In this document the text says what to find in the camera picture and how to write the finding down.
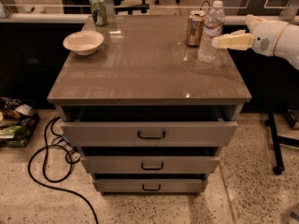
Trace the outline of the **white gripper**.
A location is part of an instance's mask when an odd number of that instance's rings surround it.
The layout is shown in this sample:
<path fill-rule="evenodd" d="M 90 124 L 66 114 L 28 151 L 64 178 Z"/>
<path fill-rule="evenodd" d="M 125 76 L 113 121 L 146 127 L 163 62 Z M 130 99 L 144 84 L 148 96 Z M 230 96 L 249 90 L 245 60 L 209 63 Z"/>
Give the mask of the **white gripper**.
<path fill-rule="evenodd" d="M 213 38 L 211 45 L 216 49 L 235 50 L 247 50 L 252 47 L 258 54 L 274 56 L 278 40 L 289 24 L 286 21 L 266 20 L 248 15 L 246 25 L 250 34 L 245 34 L 246 30 L 233 31 Z"/>

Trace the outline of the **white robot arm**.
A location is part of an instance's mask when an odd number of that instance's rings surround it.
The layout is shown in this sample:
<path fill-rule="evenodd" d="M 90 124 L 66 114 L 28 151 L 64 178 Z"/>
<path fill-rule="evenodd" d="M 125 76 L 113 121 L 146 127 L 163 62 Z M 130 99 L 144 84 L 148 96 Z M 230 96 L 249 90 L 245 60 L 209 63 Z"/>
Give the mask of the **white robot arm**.
<path fill-rule="evenodd" d="M 234 31 L 212 39 L 216 49 L 252 49 L 263 56 L 276 56 L 299 69 L 299 26 L 286 21 L 266 20 L 248 15 L 246 25 L 249 32 Z"/>

